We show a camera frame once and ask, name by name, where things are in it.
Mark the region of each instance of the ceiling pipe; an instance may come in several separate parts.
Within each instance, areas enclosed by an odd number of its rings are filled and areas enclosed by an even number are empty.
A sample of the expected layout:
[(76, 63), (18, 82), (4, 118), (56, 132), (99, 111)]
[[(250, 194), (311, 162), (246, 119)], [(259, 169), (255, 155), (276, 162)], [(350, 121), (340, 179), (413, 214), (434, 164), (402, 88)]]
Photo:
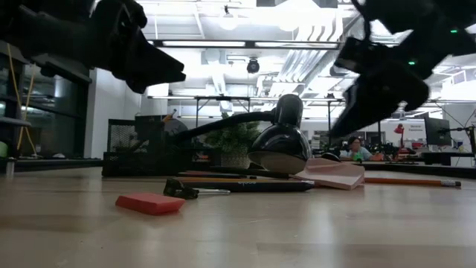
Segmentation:
[[(320, 41), (336, 41), (338, 40), (343, 32), (342, 25), (342, 16), (338, 10), (335, 10), (335, 16), (332, 22), (332, 27), (326, 27), (324, 33), (322, 34)], [(303, 67), (303, 71), (300, 73), (300, 76), (297, 78), (298, 82), (302, 82), (305, 77), (313, 70), (314, 67), (319, 63), (319, 60), (325, 55), (324, 51), (312, 51), (311, 57), (309, 57), (309, 64)]]
[[(349, 35), (353, 35), (357, 38), (361, 38), (364, 35), (363, 19), (359, 13), (355, 15), (347, 25), (344, 26), (342, 35), (339, 39), (344, 39), (344, 37)], [(323, 70), (327, 70), (329, 64), (334, 63), (338, 53), (339, 51), (326, 51), (324, 53), (324, 55), (316, 62), (316, 64), (314, 64), (313, 70), (311, 70), (310, 73), (308, 73), (303, 79), (306, 87), (312, 82), (312, 80), (314, 80), (315, 77), (318, 77)]]
[[(312, 33), (309, 37), (309, 41), (317, 41), (322, 34), (322, 26), (321, 25), (314, 25), (312, 26)], [(296, 73), (298, 73), (302, 68), (303, 65), (300, 63), (305, 63), (311, 54), (312, 51), (300, 51), (300, 55), (298, 56), (296, 63), (289, 69), (289, 71), (285, 74), (284, 79), (287, 82), (294, 82), (292, 79)]]
[[(314, 34), (312, 35), (312, 40), (320, 40), (321, 37), (324, 35), (324, 32), (326, 31), (325, 27), (322, 26), (322, 25), (316, 25), (314, 26), (315, 28), (315, 31), (314, 31)], [(311, 64), (311, 61), (312, 59), (315, 57), (315, 55), (317, 54), (317, 51), (303, 51), (305, 53), (303, 57), (303, 61), (301, 65), (296, 65), (296, 70), (294, 72), (292, 72), (289, 76), (289, 80), (291, 81), (295, 81), (295, 82), (299, 82), (298, 81), (298, 77), (300, 76), (300, 74), (302, 74), (303, 70), (309, 65)]]
[[(299, 27), (299, 31), (296, 36), (295, 41), (306, 41), (312, 35), (313, 27), (311, 25), (304, 25)], [(300, 55), (300, 51), (291, 50), (288, 53), (288, 57), (283, 64), (283, 67), (280, 73), (277, 75), (277, 79), (279, 81), (284, 81), (284, 74), (288, 72), (288, 70), (292, 67), (292, 64), (295, 62), (296, 57)]]

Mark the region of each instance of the red object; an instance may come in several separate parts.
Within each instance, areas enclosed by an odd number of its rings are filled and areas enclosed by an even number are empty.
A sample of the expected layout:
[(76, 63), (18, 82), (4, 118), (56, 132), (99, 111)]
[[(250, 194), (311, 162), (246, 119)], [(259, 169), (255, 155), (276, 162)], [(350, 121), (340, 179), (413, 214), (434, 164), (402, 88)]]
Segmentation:
[(412, 142), (412, 143), (411, 143), (411, 148), (412, 148), (412, 149), (418, 149), (418, 148), (423, 147), (423, 145), (425, 145), (425, 144), (422, 143), (422, 142)]
[(116, 200), (116, 206), (148, 215), (160, 215), (178, 211), (184, 203), (185, 200), (180, 198), (151, 193), (121, 195)]
[(408, 150), (405, 149), (405, 145), (403, 144), (403, 133), (405, 132), (405, 128), (403, 127), (402, 124), (399, 124), (394, 130), (394, 132), (397, 134), (402, 134), (402, 136), (400, 137), (400, 149), (396, 153), (396, 156), (395, 156), (395, 158), (398, 159), (399, 155), (408, 154)]

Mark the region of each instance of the yellow cable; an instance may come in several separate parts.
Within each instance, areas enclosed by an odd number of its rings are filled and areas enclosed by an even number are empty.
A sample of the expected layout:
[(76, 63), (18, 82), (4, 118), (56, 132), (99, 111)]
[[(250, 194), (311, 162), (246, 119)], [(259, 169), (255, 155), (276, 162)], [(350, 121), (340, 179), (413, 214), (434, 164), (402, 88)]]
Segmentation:
[[(7, 44), (7, 49), (8, 49), (8, 59), (10, 60), (10, 70), (11, 70), (12, 78), (13, 78), (13, 88), (15, 89), (15, 94), (16, 94), (16, 101), (17, 101), (17, 104), (20, 108), (20, 111), (22, 111), (22, 99), (20, 98), (19, 91), (18, 91), (18, 86), (17, 86), (17, 83), (16, 83), (15, 69), (13, 69), (13, 58), (12, 58), (12, 51), (10, 49), (10, 44)], [(33, 75), (31, 76), (31, 83), (30, 83), (30, 89), (28, 91), (27, 103), (30, 102), (31, 88), (33, 88)], [(27, 113), (27, 109), (25, 109), (24, 119), (26, 119), (26, 113)], [(31, 141), (31, 138), (30, 138), (30, 132), (28, 131), (28, 128), (25, 128), (25, 129), (26, 129), (28, 141), (30, 142), (30, 145), (31, 145), (31, 149), (33, 150), (34, 154), (36, 155), (35, 146), (33, 145), (33, 142)], [(19, 150), (20, 146), (22, 145), (22, 140), (21, 140), (22, 133), (23, 133), (23, 127), (20, 128), (20, 139), (18, 141), (18, 144), (16, 145), (17, 150)]]
[[(27, 103), (25, 105), (25, 112), (23, 113), (23, 120), (25, 120), (25, 121), (27, 120), (28, 105), (30, 104), (31, 90), (33, 89), (33, 82), (35, 81), (35, 67), (36, 67), (36, 64), (33, 64), (33, 70), (31, 71), (30, 88), (28, 88)], [(16, 145), (17, 150), (20, 150), (20, 146), (22, 145), (23, 129), (24, 129), (24, 127), (22, 127), (20, 129), (19, 142)], [(33, 144), (33, 142), (31, 141), (30, 132), (28, 131), (28, 129), (25, 129), (25, 130), (26, 130), (26, 133), (27, 133), (28, 140), (30, 141), (31, 144)]]

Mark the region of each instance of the security camera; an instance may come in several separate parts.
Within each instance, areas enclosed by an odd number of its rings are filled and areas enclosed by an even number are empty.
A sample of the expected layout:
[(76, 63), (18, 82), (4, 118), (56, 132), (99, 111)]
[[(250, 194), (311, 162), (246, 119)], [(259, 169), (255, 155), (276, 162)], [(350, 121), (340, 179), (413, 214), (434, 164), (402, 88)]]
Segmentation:
[(246, 71), (248, 71), (249, 74), (256, 74), (257, 72), (259, 72), (260, 64), (258, 63), (258, 60), (250, 59), (250, 62), (248, 63), (248, 66), (246, 67)]

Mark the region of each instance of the orange pencil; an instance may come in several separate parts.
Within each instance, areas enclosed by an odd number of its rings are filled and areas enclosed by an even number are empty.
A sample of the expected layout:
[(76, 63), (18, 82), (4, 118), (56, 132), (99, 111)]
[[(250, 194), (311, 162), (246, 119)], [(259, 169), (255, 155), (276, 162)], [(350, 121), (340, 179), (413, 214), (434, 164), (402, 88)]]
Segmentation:
[(166, 115), (164, 119), (162, 119), (162, 122), (166, 123), (167, 121), (172, 119), (173, 115), (175, 115), (176, 112), (177, 112), (177, 109), (174, 109), (172, 113)]
[(461, 187), (461, 182), (453, 180), (365, 178), (365, 183)]

